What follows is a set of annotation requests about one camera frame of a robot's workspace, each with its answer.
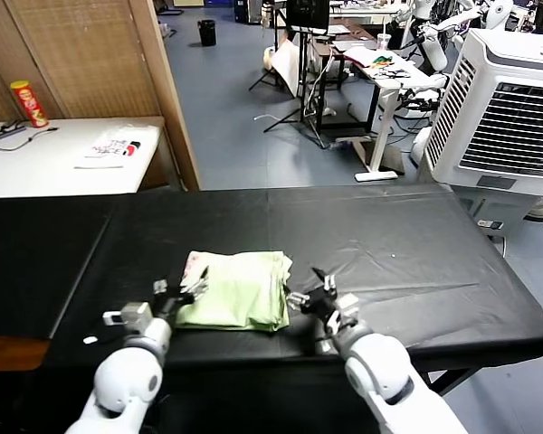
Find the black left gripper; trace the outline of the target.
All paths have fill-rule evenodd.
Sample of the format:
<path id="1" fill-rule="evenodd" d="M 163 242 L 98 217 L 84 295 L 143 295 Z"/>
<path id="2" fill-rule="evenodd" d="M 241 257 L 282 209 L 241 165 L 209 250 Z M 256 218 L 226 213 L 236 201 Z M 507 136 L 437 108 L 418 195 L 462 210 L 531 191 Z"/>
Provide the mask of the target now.
<path id="1" fill-rule="evenodd" d="M 208 271 L 209 267 L 205 267 L 195 282 L 181 285 L 176 289 L 168 290 L 165 279 L 156 280 L 153 283 L 155 294 L 152 304 L 153 316 L 169 319 L 176 316 L 182 307 L 194 304 L 195 299 L 200 298 L 209 289 Z"/>

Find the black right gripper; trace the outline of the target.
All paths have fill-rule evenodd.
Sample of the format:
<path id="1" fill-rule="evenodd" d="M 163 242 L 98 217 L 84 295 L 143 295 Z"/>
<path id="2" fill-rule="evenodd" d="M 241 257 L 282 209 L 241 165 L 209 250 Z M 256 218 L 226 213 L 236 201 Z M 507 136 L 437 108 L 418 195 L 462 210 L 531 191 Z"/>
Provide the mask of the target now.
<path id="1" fill-rule="evenodd" d="M 287 292 L 285 295 L 287 305 L 301 311 L 304 315 L 315 316 L 324 326 L 339 326 L 340 312 L 336 300 L 338 297 L 335 276 L 323 269 L 311 268 L 322 283 L 323 290 L 311 290 L 302 294 Z"/>

